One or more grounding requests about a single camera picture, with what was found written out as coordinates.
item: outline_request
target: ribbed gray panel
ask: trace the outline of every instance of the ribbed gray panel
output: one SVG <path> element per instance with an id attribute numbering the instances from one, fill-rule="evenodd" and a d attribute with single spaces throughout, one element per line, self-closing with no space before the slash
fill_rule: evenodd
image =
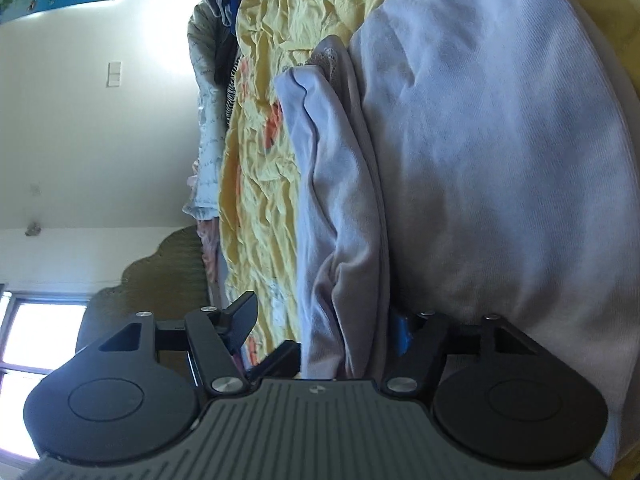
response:
<path id="1" fill-rule="evenodd" d="M 155 458 L 107 468 L 41 460 L 25 480 L 601 480 L 588 462 L 519 472 L 479 462 L 439 436 L 414 402 L 368 381 L 265 380 L 212 403 Z"/>

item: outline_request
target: wrinkled yellow fabric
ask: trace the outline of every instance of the wrinkled yellow fabric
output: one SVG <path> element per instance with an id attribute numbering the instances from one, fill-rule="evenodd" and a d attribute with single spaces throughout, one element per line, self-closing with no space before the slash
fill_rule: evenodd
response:
<path id="1" fill-rule="evenodd" d="M 383 0 L 242 0 L 236 102 L 220 178 L 220 229 L 231 299 L 254 290 L 258 357 L 297 339 L 295 216 L 299 173 L 271 83 L 330 34 L 347 44 Z M 640 0 L 577 0 L 640 92 Z M 275 129 L 277 135 L 266 133 Z"/>

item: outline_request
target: yellow bedsheet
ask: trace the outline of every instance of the yellow bedsheet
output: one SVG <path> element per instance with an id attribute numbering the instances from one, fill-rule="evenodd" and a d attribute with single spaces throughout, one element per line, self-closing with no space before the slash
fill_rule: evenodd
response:
<path id="1" fill-rule="evenodd" d="M 383 0 L 242 0 L 244 59 L 220 181 L 220 228 L 231 299 L 254 290 L 258 358 L 298 338 L 295 211 L 299 173 L 272 79 L 305 62 L 329 34 L 346 44 Z M 577 0 L 613 45 L 640 94 L 640 0 Z"/>

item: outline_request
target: light switch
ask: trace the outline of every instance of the light switch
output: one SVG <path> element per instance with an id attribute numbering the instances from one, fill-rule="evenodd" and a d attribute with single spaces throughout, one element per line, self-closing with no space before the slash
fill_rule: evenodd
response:
<path id="1" fill-rule="evenodd" d="M 114 87 L 120 86 L 120 79 L 122 74 L 122 62 L 110 61 L 107 74 L 107 86 Z"/>

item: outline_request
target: silver screw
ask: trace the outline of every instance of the silver screw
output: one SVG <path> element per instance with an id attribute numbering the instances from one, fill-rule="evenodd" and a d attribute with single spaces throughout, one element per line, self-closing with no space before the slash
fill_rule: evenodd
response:
<path id="1" fill-rule="evenodd" d="M 418 383 L 411 377 L 394 377 L 386 382 L 386 387 L 396 394 L 408 394 L 415 391 Z"/>
<path id="2" fill-rule="evenodd" d="M 211 383 L 219 394 L 235 394 L 242 390 L 242 381 L 237 377 L 220 377 Z"/>

